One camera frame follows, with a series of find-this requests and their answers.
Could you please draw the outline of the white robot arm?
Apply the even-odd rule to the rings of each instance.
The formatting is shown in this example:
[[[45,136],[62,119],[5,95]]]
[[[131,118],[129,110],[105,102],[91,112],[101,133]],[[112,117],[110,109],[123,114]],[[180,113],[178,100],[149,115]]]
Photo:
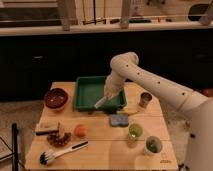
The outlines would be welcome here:
[[[184,171],[213,171],[213,98],[148,72],[138,63],[135,52],[114,56],[104,95],[108,99],[117,96],[129,79],[167,102],[191,120]]]

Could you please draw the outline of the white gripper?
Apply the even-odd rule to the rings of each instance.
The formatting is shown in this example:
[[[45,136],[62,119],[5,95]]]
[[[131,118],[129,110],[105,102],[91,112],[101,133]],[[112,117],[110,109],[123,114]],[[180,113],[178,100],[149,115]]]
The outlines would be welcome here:
[[[118,86],[113,85],[111,83],[106,83],[104,86],[104,96],[107,99],[112,99],[113,97],[117,96],[120,92]]]

